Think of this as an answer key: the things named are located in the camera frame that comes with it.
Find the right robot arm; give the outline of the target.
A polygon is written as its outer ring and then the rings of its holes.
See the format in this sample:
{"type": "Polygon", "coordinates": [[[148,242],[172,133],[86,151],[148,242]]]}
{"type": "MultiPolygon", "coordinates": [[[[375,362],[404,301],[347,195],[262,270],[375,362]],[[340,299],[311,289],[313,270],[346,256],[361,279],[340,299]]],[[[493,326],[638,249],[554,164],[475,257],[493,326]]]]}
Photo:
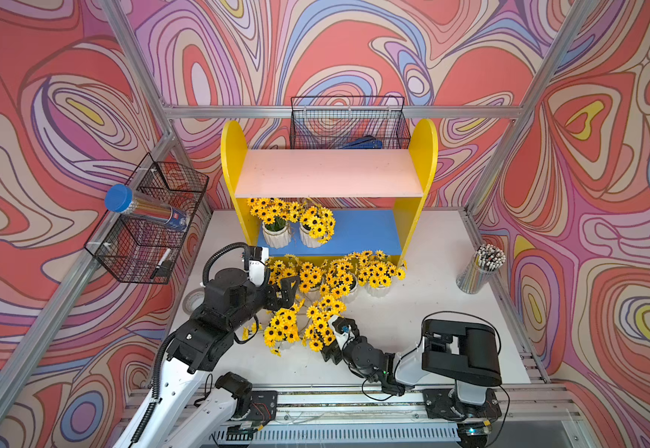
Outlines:
{"type": "Polygon", "coordinates": [[[495,390],[502,385],[500,336],[491,324],[424,317],[419,341],[403,353],[386,353],[360,334],[356,321],[334,317],[325,330],[314,330],[324,361],[345,364],[364,384],[377,384],[389,398],[415,389],[427,376],[454,382],[451,388],[423,391],[430,418],[462,423],[496,421],[502,412],[495,390]]]}

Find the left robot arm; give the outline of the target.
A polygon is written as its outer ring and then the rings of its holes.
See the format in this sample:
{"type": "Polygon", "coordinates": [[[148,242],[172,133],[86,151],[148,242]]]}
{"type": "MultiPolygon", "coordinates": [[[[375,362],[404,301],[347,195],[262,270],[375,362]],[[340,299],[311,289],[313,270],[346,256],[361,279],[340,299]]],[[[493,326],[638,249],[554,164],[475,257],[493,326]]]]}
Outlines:
{"type": "Polygon", "coordinates": [[[259,261],[245,268],[203,270],[205,298],[191,317],[159,348],[144,399],[118,447],[200,447],[234,417],[249,413],[252,384],[228,371],[215,380],[207,399],[185,421],[179,420],[194,393],[220,359],[244,340],[235,333],[262,310],[291,307],[299,286],[297,274],[276,279],[259,261]]]}

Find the white tape roll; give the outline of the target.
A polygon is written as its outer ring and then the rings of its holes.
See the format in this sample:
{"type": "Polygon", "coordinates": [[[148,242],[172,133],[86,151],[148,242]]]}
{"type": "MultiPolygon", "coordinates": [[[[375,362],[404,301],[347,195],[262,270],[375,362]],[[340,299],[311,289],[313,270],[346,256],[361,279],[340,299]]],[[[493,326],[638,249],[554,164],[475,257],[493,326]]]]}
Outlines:
{"type": "Polygon", "coordinates": [[[189,292],[183,299],[182,308],[187,315],[190,315],[203,304],[204,300],[205,291],[203,289],[194,289],[189,292]]]}

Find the black marker in basket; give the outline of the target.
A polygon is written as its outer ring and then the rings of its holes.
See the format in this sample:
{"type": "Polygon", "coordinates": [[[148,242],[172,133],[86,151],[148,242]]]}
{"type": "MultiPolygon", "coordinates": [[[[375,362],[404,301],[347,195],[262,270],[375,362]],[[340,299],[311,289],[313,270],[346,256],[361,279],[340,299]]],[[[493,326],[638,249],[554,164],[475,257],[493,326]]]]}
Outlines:
{"type": "Polygon", "coordinates": [[[158,263],[156,263],[153,271],[151,272],[151,275],[149,277],[149,280],[155,280],[157,277],[165,277],[166,274],[169,271],[170,267],[170,255],[172,252],[172,248],[166,248],[165,252],[159,259],[158,263]]]}

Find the yellow wooden shelf unit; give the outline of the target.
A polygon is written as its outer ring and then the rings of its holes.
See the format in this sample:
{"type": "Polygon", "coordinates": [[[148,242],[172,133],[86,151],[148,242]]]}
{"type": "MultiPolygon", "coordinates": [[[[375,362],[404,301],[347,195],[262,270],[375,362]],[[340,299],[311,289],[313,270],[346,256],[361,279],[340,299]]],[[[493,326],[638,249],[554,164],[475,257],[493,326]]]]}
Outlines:
{"type": "Polygon", "coordinates": [[[280,252],[322,261],[381,250],[401,264],[431,190],[439,139],[433,121],[422,119],[408,149],[249,149],[240,124],[229,121],[220,148],[225,185],[248,244],[256,245],[262,233],[248,208],[251,198],[390,198],[390,209],[338,207],[330,242],[320,248],[293,242],[280,252]]]}

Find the clear tube blue cap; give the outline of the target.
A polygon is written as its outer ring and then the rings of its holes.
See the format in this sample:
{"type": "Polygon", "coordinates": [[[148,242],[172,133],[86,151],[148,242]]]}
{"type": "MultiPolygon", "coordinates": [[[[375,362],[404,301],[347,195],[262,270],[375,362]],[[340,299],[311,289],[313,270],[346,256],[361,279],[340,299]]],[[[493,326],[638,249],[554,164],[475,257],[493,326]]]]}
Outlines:
{"type": "Polygon", "coordinates": [[[110,212],[141,218],[172,231],[183,233],[188,227],[189,216],[185,212],[123,184],[112,186],[104,202],[110,212]]]}

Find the clear cup of pencils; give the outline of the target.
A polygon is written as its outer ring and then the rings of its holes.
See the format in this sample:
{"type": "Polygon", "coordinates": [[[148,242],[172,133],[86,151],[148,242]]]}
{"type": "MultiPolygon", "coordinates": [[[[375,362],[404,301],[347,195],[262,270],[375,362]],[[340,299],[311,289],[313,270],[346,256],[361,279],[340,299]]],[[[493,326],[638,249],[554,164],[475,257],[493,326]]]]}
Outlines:
{"type": "Polygon", "coordinates": [[[478,293],[506,261],[503,249],[493,244],[483,244],[474,252],[469,264],[457,277],[457,287],[467,294],[478,293]]]}

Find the blue object in back basket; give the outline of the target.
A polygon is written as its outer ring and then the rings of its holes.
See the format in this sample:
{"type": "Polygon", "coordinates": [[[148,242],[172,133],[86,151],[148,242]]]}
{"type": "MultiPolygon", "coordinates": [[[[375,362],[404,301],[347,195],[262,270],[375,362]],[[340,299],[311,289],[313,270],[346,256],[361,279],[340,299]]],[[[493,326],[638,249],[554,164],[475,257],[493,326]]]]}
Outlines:
{"type": "Polygon", "coordinates": [[[339,149],[383,149],[383,142],[374,136],[364,136],[341,145],[339,149]]]}

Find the metal base rail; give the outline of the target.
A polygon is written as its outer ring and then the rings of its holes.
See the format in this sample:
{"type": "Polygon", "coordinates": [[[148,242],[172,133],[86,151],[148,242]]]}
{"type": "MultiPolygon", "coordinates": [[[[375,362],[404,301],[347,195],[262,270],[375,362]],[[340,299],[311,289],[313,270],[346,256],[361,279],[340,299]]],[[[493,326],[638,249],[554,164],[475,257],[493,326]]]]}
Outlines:
{"type": "Polygon", "coordinates": [[[237,395],[168,386],[145,399],[118,447],[237,447],[450,442],[465,447],[591,447],[580,412],[561,386],[511,385],[487,395],[476,416],[452,409],[452,388],[376,399],[360,388],[282,388],[237,395]]]}

